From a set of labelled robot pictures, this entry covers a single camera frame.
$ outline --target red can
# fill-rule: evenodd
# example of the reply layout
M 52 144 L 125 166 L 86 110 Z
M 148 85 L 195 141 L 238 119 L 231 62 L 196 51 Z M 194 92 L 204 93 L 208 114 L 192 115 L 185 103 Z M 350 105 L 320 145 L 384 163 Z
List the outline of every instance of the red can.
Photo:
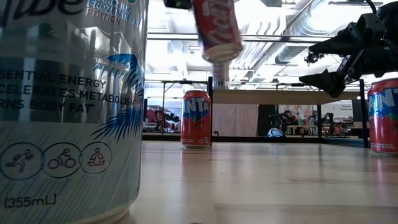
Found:
M 211 138 L 211 100 L 205 91 L 193 90 L 182 98 L 181 144 L 207 147 Z
M 243 50 L 233 0 L 192 0 L 203 58 L 211 63 L 236 58 Z
M 371 149 L 398 154 L 398 78 L 373 83 L 368 106 Z

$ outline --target table surface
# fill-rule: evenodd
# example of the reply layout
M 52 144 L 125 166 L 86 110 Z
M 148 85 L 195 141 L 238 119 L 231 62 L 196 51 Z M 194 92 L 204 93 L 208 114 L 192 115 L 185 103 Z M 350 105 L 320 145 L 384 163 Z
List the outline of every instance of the table surface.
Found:
M 352 100 L 358 91 L 344 91 L 332 98 L 324 91 L 291 90 L 213 90 L 213 103 L 252 105 L 324 105 L 341 100 Z
M 144 142 L 121 224 L 397 223 L 398 159 L 318 144 Z

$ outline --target desk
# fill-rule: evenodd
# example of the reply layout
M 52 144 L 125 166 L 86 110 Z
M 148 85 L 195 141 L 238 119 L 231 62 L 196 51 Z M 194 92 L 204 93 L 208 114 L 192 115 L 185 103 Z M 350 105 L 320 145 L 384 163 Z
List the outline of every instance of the desk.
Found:
M 291 90 L 214 90 L 214 104 L 255 105 L 324 105 L 340 100 L 356 99 L 358 91 L 344 91 L 338 98 L 332 98 L 324 91 Z
M 308 128 L 310 134 L 317 133 L 317 126 L 315 125 L 288 125 L 287 129 L 292 128 L 292 134 L 294 135 L 295 128 Z

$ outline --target silver can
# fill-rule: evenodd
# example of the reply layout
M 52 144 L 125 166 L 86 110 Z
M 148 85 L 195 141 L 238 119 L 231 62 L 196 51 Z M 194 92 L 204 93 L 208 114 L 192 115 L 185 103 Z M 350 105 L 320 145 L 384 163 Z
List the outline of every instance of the silver can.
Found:
M 227 90 L 229 86 L 229 62 L 214 63 L 211 66 L 213 75 L 213 88 L 215 90 Z
M 120 217 L 139 193 L 148 0 L 0 0 L 1 223 Z

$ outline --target fanta logo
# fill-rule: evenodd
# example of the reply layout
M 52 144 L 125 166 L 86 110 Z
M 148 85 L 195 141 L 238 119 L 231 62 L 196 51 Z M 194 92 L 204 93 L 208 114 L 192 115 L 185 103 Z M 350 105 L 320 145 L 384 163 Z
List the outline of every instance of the fanta logo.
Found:
M 396 98 L 398 98 L 398 88 L 385 89 L 382 93 L 376 93 L 368 97 L 369 114 L 374 113 L 385 115 L 388 111 L 383 112 L 388 108 L 396 106 Z
M 183 117 L 194 121 L 202 119 L 209 112 L 208 102 L 204 98 L 191 98 L 184 101 Z

